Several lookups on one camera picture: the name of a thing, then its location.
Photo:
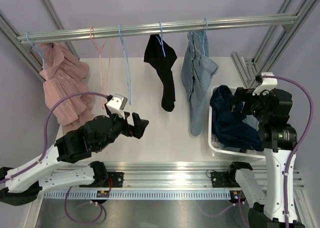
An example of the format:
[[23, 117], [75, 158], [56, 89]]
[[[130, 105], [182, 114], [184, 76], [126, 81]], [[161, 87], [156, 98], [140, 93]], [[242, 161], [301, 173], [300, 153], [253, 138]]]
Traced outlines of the dark blue denim skirt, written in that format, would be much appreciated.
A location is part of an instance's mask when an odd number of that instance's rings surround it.
[[246, 115], [241, 114], [243, 105], [233, 107], [234, 95], [226, 85], [217, 87], [210, 98], [211, 133], [220, 143], [236, 148], [262, 152], [262, 141], [258, 131], [243, 123]]

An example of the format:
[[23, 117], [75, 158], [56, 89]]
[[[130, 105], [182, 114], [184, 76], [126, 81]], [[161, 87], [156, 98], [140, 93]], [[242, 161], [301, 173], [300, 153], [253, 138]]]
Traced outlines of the light blue wire hanger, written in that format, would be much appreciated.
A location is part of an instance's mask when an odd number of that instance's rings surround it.
[[128, 102], [131, 105], [132, 104], [132, 87], [131, 87], [131, 73], [130, 73], [130, 65], [128, 60], [128, 53], [127, 53], [127, 46], [125, 38], [122, 35], [122, 29], [121, 25], [118, 24], [118, 34], [121, 41], [122, 49], [123, 49], [123, 55], [124, 55], [124, 61], [125, 61], [125, 71], [126, 71], [126, 80], [127, 80], [127, 90], [128, 90]]

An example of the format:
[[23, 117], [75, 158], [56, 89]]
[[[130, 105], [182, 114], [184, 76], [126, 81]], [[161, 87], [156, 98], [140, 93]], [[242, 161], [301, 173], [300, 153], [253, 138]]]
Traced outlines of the light blue denim skirt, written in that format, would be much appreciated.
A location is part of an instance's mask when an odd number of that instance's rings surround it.
[[[246, 123], [247, 125], [251, 126], [252, 128], [258, 130], [259, 126], [259, 121], [253, 116], [253, 115], [248, 115], [246, 118], [242, 120], [243, 123]], [[219, 148], [221, 150], [226, 150], [226, 151], [231, 151], [231, 152], [238, 152], [238, 153], [247, 153], [248, 149], [245, 148], [236, 148], [236, 147], [231, 147], [227, 146], [223, 143], [219, 144]]]

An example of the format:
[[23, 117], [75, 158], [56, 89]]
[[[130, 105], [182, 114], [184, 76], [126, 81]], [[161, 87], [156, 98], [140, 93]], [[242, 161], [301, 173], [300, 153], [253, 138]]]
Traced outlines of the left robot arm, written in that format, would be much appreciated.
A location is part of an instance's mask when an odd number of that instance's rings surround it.
[[109, 175], [103, 162], [94, 161], [84, 168], [67, 172], [58, 173], [57, 169], [101, 152], [119, 135], [140, 139], [149, 121], [136, 113], [132, 113], [132, 119], [131, 125], [126, 118], [117, 115], [96, 116], [56, 140], [42, 160], [36, 157], [18, 168], [1, 168], [0, 176], [5, 179], [5, 187], [0, 191], [0, 201], [22, 206], [52, 190], [71, 186], [99, 188], [108, 184]]

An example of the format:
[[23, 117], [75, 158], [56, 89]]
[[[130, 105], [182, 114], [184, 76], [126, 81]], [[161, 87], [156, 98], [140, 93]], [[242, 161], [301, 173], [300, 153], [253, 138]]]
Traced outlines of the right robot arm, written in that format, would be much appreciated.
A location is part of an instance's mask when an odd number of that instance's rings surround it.
[[259, 137], [266, 161], [267, 189], [258, 184], [249, 163], [232, 162], [227, 181], [240, 186], [249, 205], [251, 228], [303, 228], [294, 204], [294, 148], [298, 143], [296, 130], [288, 123], [292, 95], [281, 89], [263, 90], [237, 88], [233, 105], [243, 103], [243, 112], [259, 122]]

